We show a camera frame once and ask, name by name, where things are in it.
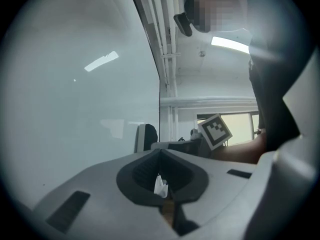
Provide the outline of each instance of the person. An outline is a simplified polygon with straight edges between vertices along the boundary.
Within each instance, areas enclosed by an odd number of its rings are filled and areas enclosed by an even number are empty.
[[[303,16],[291,0],[186,0],[185,16],[202,33],[246,29],[249,79],[259,112],[258,137],[251,142],[221,146],[211,158],[257,163],[297,137],[299,129],[283,96],[303,71],[314,44]]]

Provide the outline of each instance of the black shirt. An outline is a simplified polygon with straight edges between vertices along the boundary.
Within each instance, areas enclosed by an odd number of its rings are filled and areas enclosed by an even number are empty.
[[[283,96],[299,77],[314,48],[303,15],[291,0],[247,0],[252,34],[249,76],[265,128],[267,151],[299,135]]]

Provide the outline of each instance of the window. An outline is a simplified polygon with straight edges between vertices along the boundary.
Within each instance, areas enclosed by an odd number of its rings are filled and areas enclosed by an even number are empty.
[[[214,114],[198,114],[197,123],[199,124],[213,115]],[[258,112],[222,113],[220,115],[232,134],[232,138],[226,143],[227,146],[248,142],[258,136],[255,133],[258,130],[259,124]]]

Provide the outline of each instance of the fluorescent light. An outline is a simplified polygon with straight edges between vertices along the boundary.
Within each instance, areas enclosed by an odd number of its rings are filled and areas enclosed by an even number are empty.
[[[235,50],[244,52],[246,54],[249,54],[249,46],[248,45],[245,45],[245,44],[242,44],[242,43],[239,43],[239,42],[236,42],[236,41],[232,41],[232,40],[229,40],[229,39],[225,39],[225,38],[214,36],[212,38],[211,44],[213,46],[227,47],[227,48],[230,48],[230,49],[235,49]]]
[[[84,69],[88,72],[94,70],[95,68],[115,60],[116,58],[119,58],[118,54],[115,51],[110,52],[106,56],[102,56],[101,58],[96,59],[94,62],[90,63],[88,66],[86,66]]]

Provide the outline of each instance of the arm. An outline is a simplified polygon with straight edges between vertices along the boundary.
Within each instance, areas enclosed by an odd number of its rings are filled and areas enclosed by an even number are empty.
[[[265,152],[266,133],[264,132],[247,143],[221,146],[212,151],[210,158],[221,161],[256,164]]]

